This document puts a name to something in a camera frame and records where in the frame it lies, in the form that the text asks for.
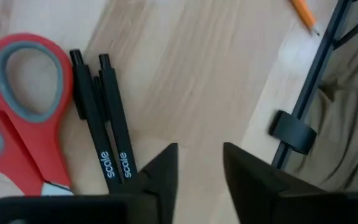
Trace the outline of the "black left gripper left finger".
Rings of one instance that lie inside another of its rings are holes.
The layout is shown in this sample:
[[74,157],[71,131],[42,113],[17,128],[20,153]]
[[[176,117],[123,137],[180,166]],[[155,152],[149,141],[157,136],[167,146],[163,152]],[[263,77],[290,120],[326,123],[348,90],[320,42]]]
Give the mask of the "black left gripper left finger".
[[178,144],[169,144],[139,173],[141,224],[172,224],[178,190]]

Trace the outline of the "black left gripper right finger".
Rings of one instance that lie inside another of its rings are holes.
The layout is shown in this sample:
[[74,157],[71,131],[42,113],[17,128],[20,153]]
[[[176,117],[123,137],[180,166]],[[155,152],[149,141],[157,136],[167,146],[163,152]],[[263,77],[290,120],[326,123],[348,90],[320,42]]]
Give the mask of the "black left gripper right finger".
[[237,145],[223,144],[224,173],[241,224],[272,224],[275,201],[289,185],[273,167]]

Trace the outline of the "yellow pencil with eraser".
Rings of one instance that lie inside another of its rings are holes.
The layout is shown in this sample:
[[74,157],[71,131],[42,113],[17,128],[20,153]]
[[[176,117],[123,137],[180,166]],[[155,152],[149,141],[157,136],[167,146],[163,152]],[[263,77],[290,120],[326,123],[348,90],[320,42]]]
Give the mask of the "yellow pencil with eraser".
[[306,0],[289,0],[294,7],[295,11],[299,15],[300,19],[302,20],[304,26],[307,30],[312,33],[320,36],[319,31],[316,28],[316,19],[314,14],[308,7]]

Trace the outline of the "black pen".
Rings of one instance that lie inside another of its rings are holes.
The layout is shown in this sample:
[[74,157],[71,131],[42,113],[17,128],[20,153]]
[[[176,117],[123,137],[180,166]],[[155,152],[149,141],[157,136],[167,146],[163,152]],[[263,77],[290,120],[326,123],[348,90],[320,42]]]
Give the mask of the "black pen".
[[92,76],[89,66],[83,60],[81,50],[70,50],[70,58],[74,76],[74,101],[78,116],[88,124],[108,192],[111,194],[121,183],[121,178],[106,130],[107,117],[104,112],[100,80]]
[[137,166],[131,144],[131,138],[122,104],[121,93],[117,81],[116,71],[111,65],[108,54],[99,54],[99,77],[102,79],[107,116],[116,144],[121,167],[123,182],[133,179],[137,175]]

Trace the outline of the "red scissors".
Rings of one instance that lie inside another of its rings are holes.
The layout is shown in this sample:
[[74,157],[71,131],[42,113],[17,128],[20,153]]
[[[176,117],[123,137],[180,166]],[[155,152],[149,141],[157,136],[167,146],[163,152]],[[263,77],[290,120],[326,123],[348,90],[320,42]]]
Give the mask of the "red scissors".
[[[35,114],[14,96],[7,61],[22,49],[48,56],[57,69],[57,89],[50,108]],[[0,173],[24,195],[71,195],[71,180],[60,149],[60,121],[73,94],[67,54],[45,37],[19,33],[0,39]]]

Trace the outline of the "black frame clamp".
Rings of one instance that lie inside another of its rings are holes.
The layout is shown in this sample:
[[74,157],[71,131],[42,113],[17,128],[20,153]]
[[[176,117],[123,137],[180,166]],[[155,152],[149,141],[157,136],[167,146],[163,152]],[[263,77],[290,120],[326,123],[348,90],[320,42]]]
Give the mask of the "black frame clamp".
[[276,112],[268,133],[304,155],[310,153],[317,136],[313,128],[282,110]]

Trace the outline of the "black metal table frame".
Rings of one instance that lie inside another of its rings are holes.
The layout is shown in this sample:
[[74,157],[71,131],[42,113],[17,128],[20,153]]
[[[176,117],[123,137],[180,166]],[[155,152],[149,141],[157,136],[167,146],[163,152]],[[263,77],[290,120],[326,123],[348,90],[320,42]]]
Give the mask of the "black metal table frame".
[[[332,52],[358,34],[358,23],[345,35],[341,35],[342,26],[347,14],[354,2],[357,0],[338,0],[334,12],[329,20],[327,28],[324,30],[322,41],[319,45],[316,56],[308,72],[303,88],[296,101],[296,105],[291,114],[300,121],[304,121],[306,114],[311,106],[318,84],[323,76],[324,69]],[[277,152],[273,158],[272,166],[283,169],[290,157],[291,152],[296,152],[292,147],[280,141]]]

